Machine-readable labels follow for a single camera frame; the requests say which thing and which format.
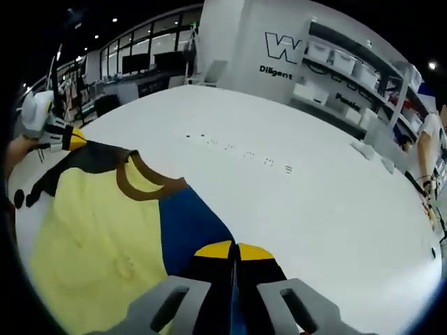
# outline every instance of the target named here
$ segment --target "computer monitor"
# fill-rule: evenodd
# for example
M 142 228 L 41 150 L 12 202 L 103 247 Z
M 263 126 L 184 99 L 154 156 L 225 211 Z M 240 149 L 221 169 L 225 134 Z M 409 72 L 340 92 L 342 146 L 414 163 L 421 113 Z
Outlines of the computer monitor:
M 181 51 L 165 52 L 154 55 L 157 70 L 176 71 L 184 70 L 186 62 Z
M 123 57 L 122 72 L 132 73 L 149 70 L 149 54 L 133 54 Z

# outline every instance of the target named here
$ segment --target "brown collar trim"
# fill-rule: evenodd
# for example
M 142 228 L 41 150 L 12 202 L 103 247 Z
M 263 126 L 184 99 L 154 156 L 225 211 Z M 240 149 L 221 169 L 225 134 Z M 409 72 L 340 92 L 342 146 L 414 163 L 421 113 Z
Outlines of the brown collar trim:
M 156 185 L 163 185 L 163 187 L 153 192 L 144 192 L 134 188 L 131 183 L 129 183 L 126 175 L 125 165 L 128 157 L 132 158 L 135 167 L 144 178 Z M 153 171 L 145 164 L 143 159 L 141 159 L 138 151 L 130 151 L 128 155 L 119 162 L 117 166 L 117 185 L 122 193 L 136 201 L 162 199 L 188 186 L 183 178 L 171 179 Z

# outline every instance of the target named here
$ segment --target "man in white shirt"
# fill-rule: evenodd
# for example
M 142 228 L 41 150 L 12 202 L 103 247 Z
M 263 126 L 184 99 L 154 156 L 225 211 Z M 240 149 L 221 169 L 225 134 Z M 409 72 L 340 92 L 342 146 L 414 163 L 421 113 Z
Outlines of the man in white shirt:
M 441 144 L 446 146 L 442 135 L 446 126 L 447 107 L 444 105 L 439 115 L 432 113 L 426 116 L 416 145 L 410 153 L 409 172 L 428 193 L 434 167 L 441 154 Z

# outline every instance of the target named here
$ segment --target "white table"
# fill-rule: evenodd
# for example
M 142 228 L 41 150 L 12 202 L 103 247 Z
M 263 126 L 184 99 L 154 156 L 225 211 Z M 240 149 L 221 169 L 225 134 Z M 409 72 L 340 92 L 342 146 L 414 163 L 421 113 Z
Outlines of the white table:
M 185 177 L 236 241 L 269 250 L 287 277 L 334 301 L 359 331 L 402 331 L 440 282 L 439 243 L 413 186 L 398 171 L 389 174 L 378 156 L 364 159 L 351 136 L 304 112 L 186 86 L 135 100 L 83 131 L 90 140 L 138 149 L 162 174 Z M 255 159 L 180 140 L 186 134 L 252 151 Z M 28 193 L 64 156 L 47 157 L 37 170 L 28 157 L 13 172 L 10 195 L 17 187 Z M 275 166 L 265 167 L 264 158 Z M 277 168 L 284 164 L 293 174 Z M 44 211 L 17 211 L 26 268 Z

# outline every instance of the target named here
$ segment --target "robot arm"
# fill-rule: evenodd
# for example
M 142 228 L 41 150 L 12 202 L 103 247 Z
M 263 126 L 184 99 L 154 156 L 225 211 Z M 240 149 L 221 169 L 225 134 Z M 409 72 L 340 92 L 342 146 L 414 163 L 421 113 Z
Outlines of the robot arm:
M 67 124 L 52 112 L 54 94 L 44 91 L 29 92 L 22 106 L 22 123 L 25 136 L 39 139 L 38 148 L 51 151 L 74 150 L 87 143 L 80 129 Z

